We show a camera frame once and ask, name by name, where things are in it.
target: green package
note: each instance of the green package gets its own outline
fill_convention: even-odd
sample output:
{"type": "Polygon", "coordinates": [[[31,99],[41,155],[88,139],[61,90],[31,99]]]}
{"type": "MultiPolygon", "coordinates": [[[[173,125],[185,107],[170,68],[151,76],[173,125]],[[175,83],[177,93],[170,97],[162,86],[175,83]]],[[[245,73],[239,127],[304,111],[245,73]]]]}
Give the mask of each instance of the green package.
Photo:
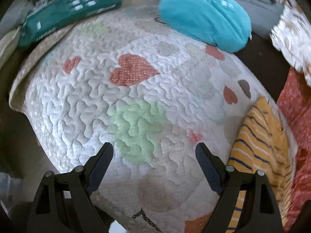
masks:
{"type": "Polygon", "coordinates": [[[121,0],[53,0],[27,16],[18,46],[27,47],[75,21],[120,5],[121,0]]]}

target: screw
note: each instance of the screw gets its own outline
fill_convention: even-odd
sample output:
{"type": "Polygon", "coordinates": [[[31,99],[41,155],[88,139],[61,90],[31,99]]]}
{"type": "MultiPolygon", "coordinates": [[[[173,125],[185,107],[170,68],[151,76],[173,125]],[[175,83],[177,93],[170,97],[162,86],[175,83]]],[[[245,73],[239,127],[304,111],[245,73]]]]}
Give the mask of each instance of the screw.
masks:
{"type": "Polygon", "coordinates": [[[258,170],[257,173],[260,176],[264,176],[265,175],[265,172],[263,170],[258,170]]]}
{"type": "Polygon", "coordinates": [[[46,177],[50,177],[52,174],[53,174],[52,171],[47,171],[44,175],[45,175],[46,177]]]}
{"type": "Polygon", "coordinates": [[[234,167],[233,166],[226,166],[226,170],[228,172],[233,172],[234,171],[234,167]]]}
{"type": "Polygon", "coordinates": [[[76,168],[75,168],[75,171],[76,172],[81,172],[83,170],[83,166],[77,166],[76,168]]]}

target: quilted bedspread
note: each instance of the quilted bedspread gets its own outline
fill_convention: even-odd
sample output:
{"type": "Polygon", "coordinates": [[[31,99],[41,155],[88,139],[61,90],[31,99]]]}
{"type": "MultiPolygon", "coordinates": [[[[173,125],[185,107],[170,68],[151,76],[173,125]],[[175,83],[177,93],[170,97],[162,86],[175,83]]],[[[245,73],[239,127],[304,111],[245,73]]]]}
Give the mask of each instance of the quilted bedspread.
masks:
{"type": "Polygon", "coordinates": [[[195,145],[204,142],[226,163],[252,104],[263,95],[277,107],[235,55],[161,23],[158,0],[124,1],[135,6],[43,40],[23,64],[10,106],[27,115],[60,172],[113,144],[91,198],[125,229],[199,232],[219,197],[195,145]]]}

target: yellow striped cloth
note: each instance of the yellow striped cloth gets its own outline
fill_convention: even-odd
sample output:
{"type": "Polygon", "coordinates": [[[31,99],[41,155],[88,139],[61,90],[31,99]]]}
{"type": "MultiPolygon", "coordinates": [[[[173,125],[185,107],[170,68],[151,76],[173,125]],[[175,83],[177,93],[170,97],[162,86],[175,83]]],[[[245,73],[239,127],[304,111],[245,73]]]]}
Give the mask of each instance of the yellow striped cloth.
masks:
{"type": "MultiPolygon", "coordinates": [[[[228,165],[248,173],[258,169],[265,171],[276,196],[283,225],[287,222],[291,198],[292,168],[288,151],[282,122],[274,116],[266,99],[259,98],[244,119],[228,165]]],[[[244,197],[245,191],[240,191],[227,233],[234,232],[237,227],[244,197]]]]}

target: red blanket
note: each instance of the red blanket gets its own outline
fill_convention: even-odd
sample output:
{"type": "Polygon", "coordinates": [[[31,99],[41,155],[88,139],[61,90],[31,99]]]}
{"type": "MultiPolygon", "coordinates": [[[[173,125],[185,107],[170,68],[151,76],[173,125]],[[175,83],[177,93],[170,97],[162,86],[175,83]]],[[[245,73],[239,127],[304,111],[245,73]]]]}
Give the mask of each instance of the red blanket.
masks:
{"type": "Polygon", "coordinates": [[[299,145],[291,205],[285,226],[285,230],[289,230],[304,203],[311,200],[311,88],[307,86],[304,75],[292,67],[277,105],[299,145]]]}

